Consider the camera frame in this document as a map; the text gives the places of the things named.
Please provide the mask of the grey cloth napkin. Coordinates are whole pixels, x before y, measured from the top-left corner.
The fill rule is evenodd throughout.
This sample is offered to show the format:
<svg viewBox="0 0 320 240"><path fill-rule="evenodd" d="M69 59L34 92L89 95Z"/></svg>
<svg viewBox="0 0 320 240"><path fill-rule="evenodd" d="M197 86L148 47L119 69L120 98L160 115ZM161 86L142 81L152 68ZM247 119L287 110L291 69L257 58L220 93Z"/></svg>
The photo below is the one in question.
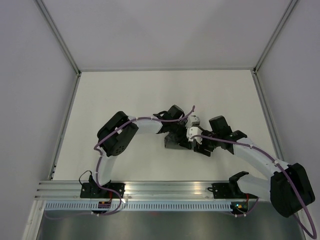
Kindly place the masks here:
<svg viewBox="0 0 320 240"><path fill-rule="evenodd" d="M191 150L192 143L185 135L170 132L164 138L164 147L173 150Z"/></svg>

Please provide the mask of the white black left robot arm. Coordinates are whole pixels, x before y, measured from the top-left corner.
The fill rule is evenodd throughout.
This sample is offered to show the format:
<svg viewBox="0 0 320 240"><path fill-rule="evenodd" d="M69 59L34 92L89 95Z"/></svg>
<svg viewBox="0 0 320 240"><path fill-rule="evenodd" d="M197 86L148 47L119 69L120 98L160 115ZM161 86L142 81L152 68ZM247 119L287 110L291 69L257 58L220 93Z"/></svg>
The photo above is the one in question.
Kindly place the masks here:
<svg viewBox="0 0 320 240"><path fill-rule="evenodd" d="M122 154L133 140L141 134L167 134L164 146L168 149L190 150L192 143L187 138L188 117L195 111L195 106L187 114L173 105L167 111L151 116L133 117L118 111L97 133L98 143L94 150L100 157L96 165L91 191L98 198L109 193L108 183L117 157Z"/></svg>

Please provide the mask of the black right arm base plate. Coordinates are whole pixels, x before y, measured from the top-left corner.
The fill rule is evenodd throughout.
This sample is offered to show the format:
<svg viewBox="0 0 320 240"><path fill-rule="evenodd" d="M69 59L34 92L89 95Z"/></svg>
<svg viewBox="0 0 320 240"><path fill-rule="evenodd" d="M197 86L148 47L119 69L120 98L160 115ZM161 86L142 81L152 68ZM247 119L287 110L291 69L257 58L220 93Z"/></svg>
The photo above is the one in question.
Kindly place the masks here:
<svg viewBox="0 0 320 240"><path fill-rule="evenodd" d="M226 182L212 183L211 186L207 188L207 190L213 194L214 199L218 199L218 200L220 199L230 199L230 200L257 199L257 197L252 194L247 194L243 192L233 192L229 184Z"/></svg>

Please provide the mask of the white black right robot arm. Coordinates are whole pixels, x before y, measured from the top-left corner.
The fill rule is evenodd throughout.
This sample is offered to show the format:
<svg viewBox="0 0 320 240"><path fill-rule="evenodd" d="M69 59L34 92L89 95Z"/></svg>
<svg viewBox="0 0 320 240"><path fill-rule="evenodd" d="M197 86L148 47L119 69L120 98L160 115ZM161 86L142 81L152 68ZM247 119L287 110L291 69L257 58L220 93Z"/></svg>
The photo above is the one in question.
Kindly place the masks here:
<svg viewBox="0 0 320 240"><path fill-rule="evenodd" d="M187 124L186 136L193 150L210 156L221 148L243 159L264 177L258 178L247 171L234 174L228 180L228 192L239 198L248 194L271 202L275 210L288 218L315 201L305 168L277 159L259 148L242 131L232 131L224 116L209 121L211 130L200 127L199 120Z"/></svg>

